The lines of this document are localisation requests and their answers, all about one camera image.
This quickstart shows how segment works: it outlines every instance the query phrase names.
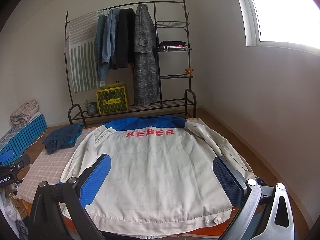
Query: black jacket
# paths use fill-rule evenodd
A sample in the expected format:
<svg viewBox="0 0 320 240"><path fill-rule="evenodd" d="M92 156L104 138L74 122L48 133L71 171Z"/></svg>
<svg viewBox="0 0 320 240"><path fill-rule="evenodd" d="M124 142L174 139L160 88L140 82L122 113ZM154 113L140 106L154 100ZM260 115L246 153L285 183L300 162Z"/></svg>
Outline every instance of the black jacket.
<svg viewBox="0 0 320 240"><path fill-rule="evenodd" d="M121 9L117 29L116 69L127 68L134 61L133 38L134 19L136 14L132 8Z"/></svg>

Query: jacket sleeve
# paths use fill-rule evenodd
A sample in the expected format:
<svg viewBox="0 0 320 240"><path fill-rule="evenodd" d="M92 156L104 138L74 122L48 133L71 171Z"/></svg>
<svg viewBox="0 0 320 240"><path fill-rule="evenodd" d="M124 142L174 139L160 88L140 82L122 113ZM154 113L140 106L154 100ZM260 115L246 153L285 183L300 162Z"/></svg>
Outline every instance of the jacket sleeve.
<svg viewBox="0 0 320 240"><path fill-rule="evenodd" d="M103 31L103 40L102 40L102 54L101 54L101 63L109 63L111 58L111 38L110 38L110 29L111 29L111 19L112 11L109 13L104 31Z"/></svg>
<svg viewBox="0 0 320 240"><path fill-rule="evenodd" d="M145 9L141 5L138 5L134 22L134 52L152 53L150 37L151 32L147 22Z"/></svg>
<svg viewBox="0 0 320 240"><path fill-rule="evenodd" d="M238 170L245 179L255 179L255 175L249 164L233 148L227 139L209 127L196 122L186 122L186 128L196 136L202 138L217 156L224 156L227 162L235 170Z"/></svg>
<svg viewBox="0 0 320 240"><path fill-rule="evenodd" d="M86 168L94 164L100 157L100 154L97 152L97 142L110 134L111 130L112 128L107 129L102 125L84 138L63 170L60 178L61 182L65 183L71 177L78 178Z"/></svg>

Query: window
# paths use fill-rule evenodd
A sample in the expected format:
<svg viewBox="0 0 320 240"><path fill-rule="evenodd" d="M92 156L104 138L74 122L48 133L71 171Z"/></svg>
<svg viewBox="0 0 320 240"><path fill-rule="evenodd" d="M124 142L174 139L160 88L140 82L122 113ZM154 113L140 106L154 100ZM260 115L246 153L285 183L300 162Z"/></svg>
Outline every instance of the window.
<svg viewBox="0 0 320 240"><path fill-rule="evenodd" d="M320 55L320 10L313 0L239 0L247 46L300 49Z"/></svg>

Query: gray plaid coat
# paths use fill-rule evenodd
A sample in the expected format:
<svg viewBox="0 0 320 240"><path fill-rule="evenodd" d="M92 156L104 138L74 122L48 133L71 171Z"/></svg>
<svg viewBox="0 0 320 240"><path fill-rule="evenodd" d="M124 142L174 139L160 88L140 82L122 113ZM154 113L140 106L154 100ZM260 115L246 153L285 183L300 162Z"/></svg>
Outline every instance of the gray plaid coat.
<svg viewBox="0 0 320 240"><path fill-rule="evenodd" d="M160 93L156 29L146 4L138 5L134 29L134 103L141 106L155 103Z"/></svg>

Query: clothing rack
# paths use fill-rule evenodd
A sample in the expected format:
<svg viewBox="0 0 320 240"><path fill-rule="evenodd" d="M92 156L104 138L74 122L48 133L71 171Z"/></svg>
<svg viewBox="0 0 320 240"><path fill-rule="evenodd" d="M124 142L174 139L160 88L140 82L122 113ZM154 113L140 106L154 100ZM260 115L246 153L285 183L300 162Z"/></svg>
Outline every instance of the clothing rack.
<svg viewBox="0 0 320 240"><path fill-rule="evenodd" d="M156 30L156 44L159 44L158 40L158 35L157 35L157 29L158 28L184 28L187 34L187 45L188 49L185 48L172 48L169 49L168 52L173 52L173 51L185 51L188 53L188 68L191 68L191 59L190 59L190 38L189 38L189 22L188 22L188 16L189 13L187 13L187 8L186 8L186 2L185 0L182 1L145 1L145 2L135 2L135 3L127 3L127 4L121 4L117 6L112 6L108 8L104 8L103 11L113 9L113 8L119 8L119 7L124 7L124 6L131 6L135 4L153 4L153 9L154 9L154 23L155 23L155 30ZM156 18L156 4L157 3L180 3L182 4L182 7L184 8L184 14L185 14L185 21L157 21ZM167 109L167 108L174 108L174 107L182 107L184 106L184 112L177 112L173 114L183 114L188 117L196 117L196 95L195 93L191 90L191 78L192 77L186 77L184 74L178 74L178 75L164 75L161 76L160 73L160 62L159 62L159 52L160 51L158 46L156 49L157 52L157 68L158 68L158 73L159 73L159 89L160 89L160 101L152 104L152 105L145 105L145 106L135 106L135 105L130 105L129 111L118 111L118 112L111 112L111 113L106 113L106 114L95 114L95 115L88 115L86 111L82 111L81 106L79 104L74 104L73 98L72 98L72 92L70 88L70 81L69 81L69 75L68 75L68 60L67 60L67 24L69 23L68 21L68 12L66 15L66 23L65 23L65 64L66 64L66 73L67 73L67 80L68 80L68 88L69 88L69 94L70 94L70 99L71 99L71 104L72 106L70 107L68 111L68 118L70 121L70 124L73 124L74 120L83 120L84 125L86 126L86 119L89 118L94 118L94 117L102 117L102 116L112 116L116 114L124 114L124 113L136 113L136 112L141 112L141 111L149 111L149 110L158 110L158 109ZM177 79L177 78L188 78L189 79L189 86L187 89L185 89L184 92L184 98L178 98L178 99L170 99L170 100L163 100L162 99L162 89L161 89L161 80L163 79ZM192 95L192 100L190 100L187 96L188 93ZM188 112L188 106L193 106L193 115L189 114ZM71 117L71 111L75 108L78 107L79 112Z"/></svg>

